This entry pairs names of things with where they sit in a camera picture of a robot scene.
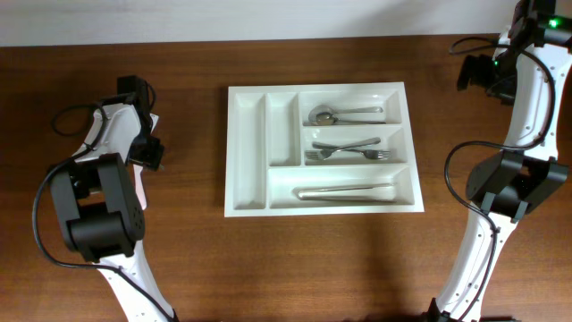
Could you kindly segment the silver fork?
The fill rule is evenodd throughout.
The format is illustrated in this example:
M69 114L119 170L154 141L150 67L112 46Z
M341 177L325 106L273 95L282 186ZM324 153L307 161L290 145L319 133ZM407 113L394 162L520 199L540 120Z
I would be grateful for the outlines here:
M321 148L319 150L307 150L305 152L305 157L308 160L315 160L315 161L323 161L330 158L335 152L353 149L353 148L360 148L364 146L375 145L381 142L380 138L372 138L368 140L361 140L355 143L343 145L343 146L334 146L333 148Z
M335 145L324 144L324 143L313 143L313 148L335 148ZM391 157L391 152L389 150L381 150L381 149L364 149L364 148L351 148L346 149L346 152L358 153L361 154L363 157L367 159L389 159Z

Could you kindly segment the long metal tweezers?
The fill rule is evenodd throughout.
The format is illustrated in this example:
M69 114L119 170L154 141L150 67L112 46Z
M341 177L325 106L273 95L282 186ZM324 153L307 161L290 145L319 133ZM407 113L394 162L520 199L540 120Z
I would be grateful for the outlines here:
M396 185L393 183L296 188L293 194L297 199L304 201L340 202L393 202L398 195Z

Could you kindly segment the silver tablespoon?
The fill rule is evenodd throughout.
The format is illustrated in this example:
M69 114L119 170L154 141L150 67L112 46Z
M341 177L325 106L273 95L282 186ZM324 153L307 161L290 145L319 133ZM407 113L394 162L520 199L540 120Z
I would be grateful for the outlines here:
M336 109L328 105L320 105L314 107L308 114L309 121L315 121L317 116L322 113L329 114L354 114L354 113L381 113L383 108L381 106L361 107L353 109Z
M311 121L313 125L319 126L329 126L329 125L352 125L352 124L385 124L385 122L379 121L351 121L342 120L333 114L319 114L314 120Z

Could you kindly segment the pink plastic knife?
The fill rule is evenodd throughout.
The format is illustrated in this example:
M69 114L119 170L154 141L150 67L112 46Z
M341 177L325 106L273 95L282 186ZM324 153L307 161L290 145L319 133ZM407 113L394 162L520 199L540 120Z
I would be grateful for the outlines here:
M142 172L143 167L141 165L133 166L136 195L138 197L139 204L141 205L141 209L145 210L147 208L147 197L142 181Z

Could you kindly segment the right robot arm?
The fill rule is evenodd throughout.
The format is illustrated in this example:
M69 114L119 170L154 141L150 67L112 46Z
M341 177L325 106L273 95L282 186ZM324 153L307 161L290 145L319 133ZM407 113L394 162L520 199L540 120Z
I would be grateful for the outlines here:
M520 0L512 23L497 38L476 38L463 50L457 88L481 87L512 107L501 144L481 141L495 155L468 176L467 229L450 276L424 321L480 321L485 289L517 224L568 178L558 161L560 103L571 69L571 3Z

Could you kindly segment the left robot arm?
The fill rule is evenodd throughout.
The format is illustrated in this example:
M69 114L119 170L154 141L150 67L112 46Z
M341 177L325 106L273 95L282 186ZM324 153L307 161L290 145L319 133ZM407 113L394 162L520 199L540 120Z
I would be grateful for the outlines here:
M98 271L129 321L175 321L147 263L147 199L141 173L161 166L164 146L153 131L156 93L139 76L117 80L116 95L87 106L92 124L80 148L53 165L50 190L65 246L77 267Z

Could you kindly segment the white plastic cutlery tray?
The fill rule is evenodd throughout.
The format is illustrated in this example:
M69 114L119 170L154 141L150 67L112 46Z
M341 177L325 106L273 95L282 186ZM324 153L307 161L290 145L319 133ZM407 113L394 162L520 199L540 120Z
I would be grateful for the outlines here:
M334 114L342 120L385 124L313 125L316 106L336 109L381 106L381 113ZM343 146L380 138L364 149L389 150L389 159L335 152L323 161L308 160L313 143ZM296 188L393 183L393 202L304 201ZM410 213L424 209L416 156L402 82L231 87L224 214L303 216L360 213Z

